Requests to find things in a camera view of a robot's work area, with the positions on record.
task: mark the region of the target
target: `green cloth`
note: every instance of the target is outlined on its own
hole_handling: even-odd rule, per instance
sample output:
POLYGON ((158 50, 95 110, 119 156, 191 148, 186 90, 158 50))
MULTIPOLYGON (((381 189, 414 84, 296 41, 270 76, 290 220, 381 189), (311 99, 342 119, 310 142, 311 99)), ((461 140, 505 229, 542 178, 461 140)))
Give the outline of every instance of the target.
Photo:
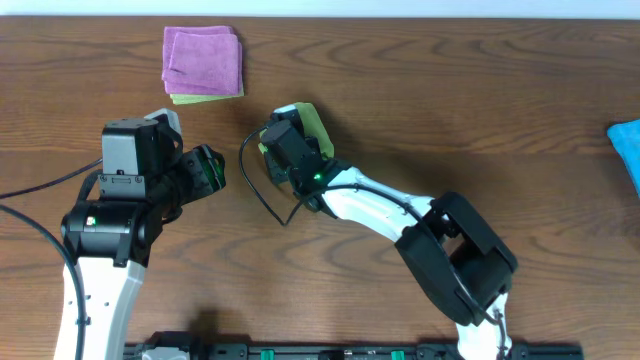
MULTIPOLYGON (((320 145, 320 153, 322 157, 325 159, 330 159, 335 154, 335 149, 333 147, 333 143, 329 139, 329 134, 327 130, 322 125, 322 120, 320 120, 320 116, 316 111, 316 108, 311 103, 295 103, 293 104, 300 113, 300 119, 302 120, 302 127, 304 128, 304 136, 314 136, 318 139, 318 145, 320 145)), ((267 148, 262 145, 262 143, 258 144, 258 148, 260 152, 263 154, 267 151, 267 148)))
POLYGON ((187 94, 169 94, 174 105, 195 104, 204 101, 215 101, 244 96, 244 87, 240 89, 238 95, 187 95, 187 94))

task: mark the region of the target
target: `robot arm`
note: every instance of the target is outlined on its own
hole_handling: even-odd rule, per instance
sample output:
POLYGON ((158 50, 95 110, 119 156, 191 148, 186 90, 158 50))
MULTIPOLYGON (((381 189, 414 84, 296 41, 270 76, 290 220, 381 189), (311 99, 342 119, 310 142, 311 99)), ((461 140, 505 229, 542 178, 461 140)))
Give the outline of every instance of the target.
MULTIPOLYGON (((225 186, 224 159, 207 145, 183 154, 178 117, 166 109, 142 119, 109 122, 102 133, 102 153, 103 169, 87 177, 61 232, 86 298, 83 359, 116 360, 122 359, 151 245, 163 225, 180 216, 183 205, 225 186), (100 198, 87 200, 96 181, 100 198)), ((65 268, 56 360, 74 358, 75 301, 65 268)))
POLYGON ((466 199, 451 192, 438 199, 402 193, 323 156, 318 139, 305 133, 292 106, 274 112, 261 146, 272 181, 290 182, 298 198, 335 185, 356 185, 321 193, 305 206, 358 222, 392 240, 425 294, 456 322, 460 355, 496 359, 500 349, 509 352, 504 305, 517 260, 466 199), (358 186, 383 192, 404 206, 358 186), (464 242, 449 256, 442 244, 458 235, 464 242))

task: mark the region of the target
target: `folded purple towel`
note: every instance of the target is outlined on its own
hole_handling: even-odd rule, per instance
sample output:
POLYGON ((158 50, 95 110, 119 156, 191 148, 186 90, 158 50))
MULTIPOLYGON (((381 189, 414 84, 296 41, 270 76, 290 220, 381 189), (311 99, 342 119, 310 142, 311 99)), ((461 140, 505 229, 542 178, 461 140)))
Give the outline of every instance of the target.
POLYGON ((198 35, 216 35, 216 34, 233 34, 231 26, 206 26, 206 27, 181 27, 167 26, 164 28, 164 44, 162 45, 162 71, 169 68, 171 53, 173 52, 173 44, 176 41, 178 33, 198 34, 198 35))
MULTIPOLYGON (((185 94, 185 95, 225 95, 221 94, 219 89, 198 85, 180 84, 170 81, 164 82, 164 90, 167 94, 185 94)), ((239 94, 242 91, 242 45, 238 43, 238 91, 232 95, 239 94)))
POLYGON ((240 92, 238 37, 177 33, 162 80, 211 88, 217 95, 240 92))

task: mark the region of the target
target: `wood grain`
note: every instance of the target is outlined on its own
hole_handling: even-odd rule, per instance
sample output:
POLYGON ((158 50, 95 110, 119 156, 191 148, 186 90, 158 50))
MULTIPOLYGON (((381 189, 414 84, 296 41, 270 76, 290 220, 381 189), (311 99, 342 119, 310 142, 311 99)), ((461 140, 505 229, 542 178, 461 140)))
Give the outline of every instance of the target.
MULTIPOLYGON (((640 202, 605 130, 640 118, 640 23, 243 18, 0 19, 0 191, 100 156, 108 120, 176 109, 186 146, 228 160, 224 191, 154 244, 130 341, 415 342, 453 324, 385 239, 300 213, 282 229, 242 182, 236 151, 275 107, 315 103, 338 156, 399 189, 466 195, 520 261, 509 332, 640 358, 640 202), (160 80, 166 25, 232 25, 247 96, 174 107, 160 80)), ((274 207, 252 148, 246 167, 274 207)), ((57 234, 81 179, 7 200, 57 234)), ((62 263, 0 217, 0 358, 51 358, 62 263)))

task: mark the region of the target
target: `wooden tabletop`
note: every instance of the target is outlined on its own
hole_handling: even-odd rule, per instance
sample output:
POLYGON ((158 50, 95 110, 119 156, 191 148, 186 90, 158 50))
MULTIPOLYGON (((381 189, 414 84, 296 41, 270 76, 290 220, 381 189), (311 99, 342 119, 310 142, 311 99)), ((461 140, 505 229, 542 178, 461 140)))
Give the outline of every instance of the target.
MULTIPOLYGON (((580 343, 590 359, 640 345, 640 200, 605 130, 640 118, 640 23, 552 20, 1 18, 0 192, 101 156, 105 122, 162 107, 186 147, 227 158, 227 187, 185 207, 153 245, 129 341, 455 341, 392 243, 301 212, 281 228, 242 180, 237 150, 271 111, 313 102, 338 157, 397 189, 464 194, 517 256, 516 341, 580 343), (173 106, 163 27, 231 25, 246 96, 173 106)), ((249 175, 276 211, 255 144, 249 175)), ((82 182, 12 198, 59 235, 82 182)), ((62 261, 0 216, 0 358, 51 358, 62 261)))

